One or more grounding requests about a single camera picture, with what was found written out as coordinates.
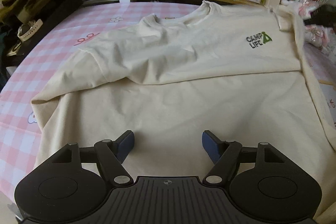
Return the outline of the pink white bunny plush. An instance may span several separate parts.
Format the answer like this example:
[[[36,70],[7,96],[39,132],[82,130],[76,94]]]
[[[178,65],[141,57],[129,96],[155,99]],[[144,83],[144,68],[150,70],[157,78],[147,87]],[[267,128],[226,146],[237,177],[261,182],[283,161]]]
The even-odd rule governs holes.
[[[298,14],[305,26],[305,42],[319,49],[327,49],[331,44],[331,35],[335,34],[335,5],[313,0],[281,0]]]

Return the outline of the black yamaha keyboard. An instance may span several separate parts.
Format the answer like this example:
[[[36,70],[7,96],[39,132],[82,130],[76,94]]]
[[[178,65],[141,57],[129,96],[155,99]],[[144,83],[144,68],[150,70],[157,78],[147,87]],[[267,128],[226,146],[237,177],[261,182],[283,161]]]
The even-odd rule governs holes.
[[[7,25],[1,22],[1,85],[9,79],[7,67],[17,67],[35,46],[61,21],[70,16],[83,4],[82,0],[51,0],[32,19],[41,19],[43,25],[38,32],[26,42],[17,36],[23,24]]]

